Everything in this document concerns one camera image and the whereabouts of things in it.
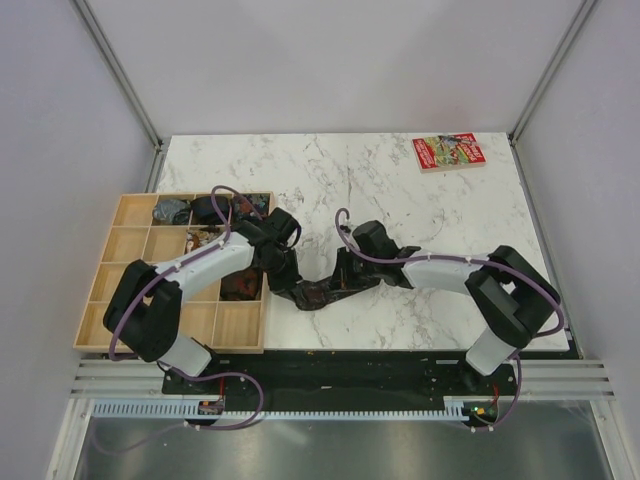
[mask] wooden tray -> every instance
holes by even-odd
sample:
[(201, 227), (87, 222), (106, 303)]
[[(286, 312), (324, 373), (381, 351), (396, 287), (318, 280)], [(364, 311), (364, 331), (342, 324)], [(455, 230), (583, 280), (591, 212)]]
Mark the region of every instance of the wooden tray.
[[(273, 210), (272, 193), (251, 193), (269, 195), (269, 212)], [(131, 194), (120, 198), (76, 334), (75, 349), (108, 352), (111, 332), (102, 325), (102, 319), (129, 263), (142, 258), (153, 264), (178, 257), (185, 251), (187, 230), (205, 226), (197, 225), (193, 214), (188, 226), (160, 225), (152, 217), (156, 203), (167, 198), (193, 200), (201, 196), (209, 193)], [(255, 301), (223, 301), (220, 282), (215, 282), (182, 307), (180, 331), (221, 353), (261, 353), (267, 299), (266, 276)], [(116, 351), (130, 350), (118, 342)]]

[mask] gray floor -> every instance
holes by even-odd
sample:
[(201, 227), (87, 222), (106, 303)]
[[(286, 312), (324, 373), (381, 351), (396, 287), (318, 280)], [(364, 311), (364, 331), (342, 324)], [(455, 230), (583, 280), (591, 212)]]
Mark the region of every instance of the gray floor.
[[(167, 420), (100, 419), (122, 448)], [(91, 448), (77, 478), (338, 480), (611, 478), (588, 405), (521, 404), (499, 431), (434, 422), (265, 421), (237, 432), (177, 430), (124, 456)]]

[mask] white marble surface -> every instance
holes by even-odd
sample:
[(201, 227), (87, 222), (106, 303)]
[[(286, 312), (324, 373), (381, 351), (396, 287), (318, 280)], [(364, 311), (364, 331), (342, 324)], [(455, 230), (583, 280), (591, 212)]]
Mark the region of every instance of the white marble surface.
[[(309, 280), (333, 271), (333, 218), (345, 206), (355, 224), (380, 220), (400, 246), (474, 254), (508, 244), (546, 274), (506, 135), (476, 135), (484, 167), (422, 174), (410, 139), (426, 135), (175, 136), (158, 191), (273, 191), (302, 225), (298, 259)], [(381, 285), (317, 312), (272, 296), (265, 348), (467, 349), (484, 328), (469, 296)], [(563, 332), (529, 346), (567, 348)]]

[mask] white wall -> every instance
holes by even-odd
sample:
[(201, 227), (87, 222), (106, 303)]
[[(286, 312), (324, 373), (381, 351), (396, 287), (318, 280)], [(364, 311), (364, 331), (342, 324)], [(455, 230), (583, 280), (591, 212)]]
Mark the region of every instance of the white wall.
[(601, 2), (519, 146), (580, 344), (640, 448), (640, 3)]
[(0, 13), (0, 477), (43, 478), (117, 198), (152, 150), (67, 0)]
[(90, 0), (162, 136), (506, 131), (579, 0)]

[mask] book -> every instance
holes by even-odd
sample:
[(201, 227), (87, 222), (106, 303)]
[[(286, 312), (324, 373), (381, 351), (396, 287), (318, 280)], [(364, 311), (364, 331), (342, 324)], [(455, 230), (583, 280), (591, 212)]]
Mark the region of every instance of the book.
[(479, 167), (487, 163), (473, 133), (414, 138), (412, 142), (422, 172)]

